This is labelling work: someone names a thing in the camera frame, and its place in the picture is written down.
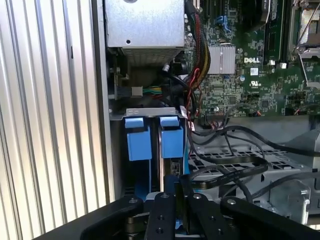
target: green circuit board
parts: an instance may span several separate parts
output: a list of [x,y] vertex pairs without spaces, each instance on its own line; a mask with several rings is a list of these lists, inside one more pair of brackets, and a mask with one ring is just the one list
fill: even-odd
[[[209,46],[235,46],[235,74],[208,74],[200,85],[202,102],[199,117],[223,116],[228,108],[237,103],[250,104],[258,109],[262,116],[294,115],[298,109],[313,105],[299,112],[299,115],[320,114],[320,107],[316,106],[320,104],[320,89],[307,87],[298,62],[287,62],[285,69],[279,64],[266,64],[266,61],[279,59],[281,46],[277,43],[282,37],[283,15],[278,1],[272,1],[273,21],[253,32],[242,30],[241,1],[224,1],[220,8],[227,17],[230,33],[216,24],[220,13],[215,9],[219,2],[221,1],[213,0],[208,6],[204,1],[200,11]],[[185,54],[191,68],[195,43],[188,23],[185,32]],[[265,51],[266,32],[268,36],[273,35],[272,44],[275,44],[275,47],[268,51]],[[304,67],[310,81],[320,82],[319,61],[306,61]],[[239,109],[234,113],[234,117],[245,116],[248,116],[247,109]]]

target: blue plastic clip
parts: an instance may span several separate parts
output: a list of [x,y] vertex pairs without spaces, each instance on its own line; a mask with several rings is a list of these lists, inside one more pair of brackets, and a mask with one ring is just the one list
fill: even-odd
[[126,118],[128,154],[130,161],[150,160],[152,158],[150,126],[145,125],[143,117]]
[[182,158],[184,156],[184,130],[177,116],[160,117],[162,157]]

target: capacitor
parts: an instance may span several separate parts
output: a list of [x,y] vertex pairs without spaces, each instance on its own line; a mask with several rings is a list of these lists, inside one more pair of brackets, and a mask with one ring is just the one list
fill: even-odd
[[241,75],[239,79],[241,82],[244,82],[246,80],[246,77],[244,75]]

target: motherboard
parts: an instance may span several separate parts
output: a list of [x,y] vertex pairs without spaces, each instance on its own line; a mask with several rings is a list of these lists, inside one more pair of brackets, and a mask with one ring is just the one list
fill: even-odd
[[[320,114],[320,56],[303,59],[302,67],[286,47],[297,41],[303,21],[310,17],[304,19],[302,13],[288,20],[292,6],[286,3],[291,1],[271,0],[268,21],[255,28],[244,19],[244,14],[249,14],[244,11],[254,11],[244,6],[248,1],[198,2],[211,56],[208,75],[195,91],[200,99],[199,118],[223,116],[238,103],[250,104],[262,116]],[[306,11],[312,13],[314,9],[306,8],[308,15]],[[319,16],[320,11],[311,22],[318,24]],[[289,23],[293,24],[291,33],[287,31]],[[310,24],[309,36],[311,31],[317,35],[318,29],[320,24]],[[185,19],[184,53],[191,68],[195,42],[190,31]],[[287,37],[290,34],[296,37],[292,40]],[[248,116],[248,110],[240,108],[233,116]]]

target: power cable bundle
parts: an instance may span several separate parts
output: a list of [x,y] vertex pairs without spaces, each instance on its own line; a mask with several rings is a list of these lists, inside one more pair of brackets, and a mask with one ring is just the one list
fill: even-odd
[[197,106],[192,106],[192,109],[198,107],[196,115],[198,116],[201,111],[201,100],[202,100],[202,91],[200,84],[205,79],[208,74],[211,57],[209,52],[209,47],[206,39],[206,34],[204,30],[204,25],[202,23],[201,17],[193,5],[192,0],[185,1],[185,13],[190,22],[191,33],[195,41],[195,56],[193,58],[193,69],[191,73],[186,78],[186,82],[189,86],[189,91],[187,95],[187,104],[186,109],[189,110],[190,107],[190,97],[193,94],[193,91],[199,89],[200,96],[198,98]]

